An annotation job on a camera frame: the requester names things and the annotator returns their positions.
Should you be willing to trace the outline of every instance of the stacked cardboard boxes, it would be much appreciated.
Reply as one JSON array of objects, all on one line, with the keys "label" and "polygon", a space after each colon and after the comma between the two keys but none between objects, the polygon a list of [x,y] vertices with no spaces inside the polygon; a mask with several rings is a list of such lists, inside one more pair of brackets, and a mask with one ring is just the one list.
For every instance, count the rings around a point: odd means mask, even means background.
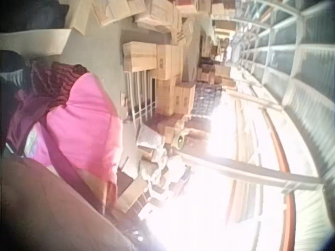
[{"label": "stacked cardboard boxes", "polygon": [[123,49],[125,72],[139,72],[157,67],[156,44],[129,42],[123,45]]},{"label": "stacked cardboard boxes", "polygon": [[182,72],[183,48],[169,44],[157,45],[157,68],[150,71],[153,78],[168,80]]},{"label": "stacked cardboard boxes", "polygon": [[174,93],[178,76],[168,80],[157,80],[156,112],[170,116],[174,113]]},{"label": "stacked cardboard boxes", "polygon": [[181,31],[182,15],[168,0],[146,0],[146,11],[136,15],[136,23],[162,33]]},{"label": "stacked cardboard boxes", "polygon": [[176,86],[174,92],[174,111],[176,113],[190,115],[194,103],[194,83],[182,83]]},{"label": "stacked cardboard boxes", "polygon": [[235,81],[230,78],[230,67],[217,64],[202,64],[197,69],[197,81],[211,85],[236,86]]},{"label": "stacked cardboard boxes", "polygon": [[92,0],[94,14],[101,26],[146,10],[144,0]]}]

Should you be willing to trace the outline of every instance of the pile of boxes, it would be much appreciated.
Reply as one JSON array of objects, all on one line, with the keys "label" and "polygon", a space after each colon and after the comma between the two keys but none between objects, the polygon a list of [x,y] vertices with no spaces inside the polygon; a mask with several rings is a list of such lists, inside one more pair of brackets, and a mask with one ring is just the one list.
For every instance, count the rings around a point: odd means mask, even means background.
[{"label": "pile of boxes", "polygon": [[197,69],[197,81],[210,85],[221,85],[229,88],[236,88],[236,82],[230,78],[230,67],[218,64],[202,64]]},{"label": "pile of boxes", "polygon": [[179,32],[182,29],[182,15],[168,0],[146,0],[146,10],[137,14],[138,26],[160,33]]}]

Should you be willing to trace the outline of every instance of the dark fabric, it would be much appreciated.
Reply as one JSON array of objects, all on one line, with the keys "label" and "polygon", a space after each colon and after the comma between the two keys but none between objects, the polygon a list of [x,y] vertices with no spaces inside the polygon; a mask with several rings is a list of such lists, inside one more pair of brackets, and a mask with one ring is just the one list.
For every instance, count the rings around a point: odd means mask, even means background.
[{"label": "dark fabric", "polygon": [[48,132],[46,117],[44,116],[41,118],[39,122],[41,123],[44,142],[46,143],[48,151],[52,152],[52,154],[49,154],[52,166],[66,183],[68,183],[74,190],[76,190],[99,213],[103,213],[102,203],[95,197],[88,185],[78,175],[74,167],[61,152],[55,140]]},{"label": "dark fabric", "polygon": [[11,117],[14,115],[18,102],[15,94],[18,88],[15,85],[0,78],[1,84],[1,155],[6,145],[6,138]]},{"label": "dark fabric", "polygon": [[64,28],[69,6],[58,0],[3,0],[0,32]]},{"label": "dark fabric", "polygon": [[47,68],[35,61],[30,71],[31,88],[38,96],[52,98],[51,107],[64,105],[73,84],[86,72],[87,69],[79,64],[54,62],[51,68]]},{"label": "dark fabric", "polygon": [[18,106],[10,120],[7,141],[16,154],[22,155],[32,126],[47,114],[52,99],[27,94],[23,90],[16,93],[16,99]]},{"label": "dark fabric", "polygon": [[14,72],[26,66],[24,58],[14,51],[0,51],[0,72]]}]

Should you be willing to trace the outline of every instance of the gray floor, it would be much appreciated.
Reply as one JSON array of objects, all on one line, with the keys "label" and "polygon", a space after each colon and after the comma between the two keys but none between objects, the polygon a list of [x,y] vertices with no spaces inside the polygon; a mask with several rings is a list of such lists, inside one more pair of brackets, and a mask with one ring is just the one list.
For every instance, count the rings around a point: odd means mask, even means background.
[{"label": "gray floor", "polygon": [[[197,17],[191,44],[184,53],[183,81],[192,81],[196,76],[199,58],[199,37],[201,27],[207,27],[209,22],[203,17]],[[69,64],[82,64],[96,74],[103,82],[105,91],[118,109],[119,115],[126,116],[126,108],[120,105],[121,92],[127,93],[125,75],[122,66],[122,45],[130,41],[169,44],[171,35],[160,34],[143,28],[138,28],[132,18],[126,18],[114,24],[101,27],[93,11],[88,19],[86,34],[82,35],[72,30],[69,40],[57,60]],[[135,145],[135,135],[132,122],[124,123],[124,153],[129,157],[124,171],[132,177],[137,175],[139,156]]]}]

